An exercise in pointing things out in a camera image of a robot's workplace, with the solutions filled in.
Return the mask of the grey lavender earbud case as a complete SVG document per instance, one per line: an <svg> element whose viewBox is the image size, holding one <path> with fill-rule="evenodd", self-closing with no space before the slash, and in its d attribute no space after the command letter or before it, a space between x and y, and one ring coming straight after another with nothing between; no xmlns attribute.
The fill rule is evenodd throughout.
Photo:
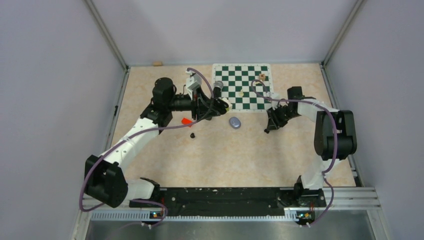
<svg viewBox="0 0 424 240"><path fill-rule="evenodd" d="M240 119L235 116L229 119L229 124L233 129L239 129L242 126Z"/></svg>

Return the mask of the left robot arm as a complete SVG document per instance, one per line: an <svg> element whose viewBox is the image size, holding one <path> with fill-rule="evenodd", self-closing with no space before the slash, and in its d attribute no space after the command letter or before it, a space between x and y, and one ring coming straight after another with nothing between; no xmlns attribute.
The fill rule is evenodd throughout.
<svg viewBox="0 0 424 240"><path fill-rule="evenodd" d="M142 200L154 207L160 202L159 185L147 178L128 183L124 172L148 142L170 129L173 112L191 112L196 123L224 115L231 104L223 98L222 81L210 87L207 97L201 88L202 78L194 74L187 79L187 94L178 94L173 81L161 77L154 83L149 105L132 128L100 156L91 155L85 162L81 195L100 201L101 205L116 208L125 201Z"/></svg>

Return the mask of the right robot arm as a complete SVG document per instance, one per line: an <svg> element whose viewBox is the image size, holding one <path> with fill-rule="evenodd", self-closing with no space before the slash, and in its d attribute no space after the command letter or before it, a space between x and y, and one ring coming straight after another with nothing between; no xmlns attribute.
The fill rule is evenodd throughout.
<svg viewBox="0 0 424 240"><path fill-rule="evenodd" d="M267 92L265 98L271 101L271 108L266 111L268 123L265 133L279 130L297 117L306 117L315 124L313 148L317 159L299 176L293 190L294 202L307 206L313 198L320 197L327 175L333 168L356 152L354 114L303 95L300 86L289 88L287 99L274 92Z"/></svg>

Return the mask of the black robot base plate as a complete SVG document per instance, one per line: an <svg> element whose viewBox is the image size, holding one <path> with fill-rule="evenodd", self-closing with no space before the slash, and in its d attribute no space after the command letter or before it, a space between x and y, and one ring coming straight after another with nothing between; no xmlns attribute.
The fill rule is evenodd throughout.
<svg viewBox="0 0 424 240"><path fill-rule="evenodd" d="M326 207L322 189L304 188L300 181L293 187L160 187L154 182L152 196L144 203L130 200L131 208L167 207L169 217L262 217L282 216L285 208L312 210Z"/></svg>

